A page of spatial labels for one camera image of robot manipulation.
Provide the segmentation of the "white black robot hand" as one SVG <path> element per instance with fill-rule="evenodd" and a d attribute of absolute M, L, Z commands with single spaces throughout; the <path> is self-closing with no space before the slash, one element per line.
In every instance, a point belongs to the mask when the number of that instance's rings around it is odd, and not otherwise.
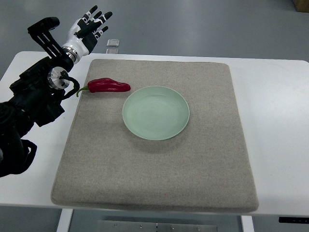
<path fill-rule="evenodd" d="M 97 11 L 98 6 L 93 6 L 70 28 L 67 41 L 62 45 L 65 53 L 74 63 L 86 55 L 89 55 L 98 43 L 108 27 L 103 24 L 112 16 L 112 12 L 102 13 Z"/>

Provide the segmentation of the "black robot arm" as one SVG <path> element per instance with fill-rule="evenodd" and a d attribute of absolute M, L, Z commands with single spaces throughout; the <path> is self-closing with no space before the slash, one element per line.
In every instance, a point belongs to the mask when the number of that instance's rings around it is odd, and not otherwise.
<path fill-rule="evenodd" d="M 63 112 L 61 102 L 80 87 L 69 77 L 72 58 L 54 40 L 50 30 L 60 24 L 47 17 L 28 28 L 32 39 L 48 54 L 10 85 L 13 97 L 0 104 L 0 175 L 21 174 L 32 164 L 37 146 L 23 140 L 34 124 L 46 125 Z"/>

